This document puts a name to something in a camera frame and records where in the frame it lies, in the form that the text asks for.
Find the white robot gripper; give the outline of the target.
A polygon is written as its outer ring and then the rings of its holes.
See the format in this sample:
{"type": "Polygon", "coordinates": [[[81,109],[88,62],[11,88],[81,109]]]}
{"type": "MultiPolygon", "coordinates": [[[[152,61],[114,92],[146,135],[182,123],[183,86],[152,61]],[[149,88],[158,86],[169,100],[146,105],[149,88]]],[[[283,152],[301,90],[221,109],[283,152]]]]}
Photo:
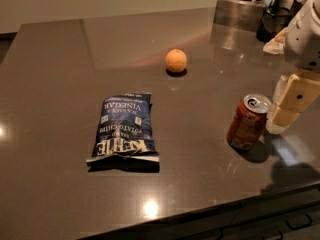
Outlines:
{"type": "Polygon", "coordinates": [[[281,75],[267,113],[266,130],[283,133],[320,95],[320,0],[307,0],[290,21],[284,39],[285,60],[300,71],[281,75]]]}

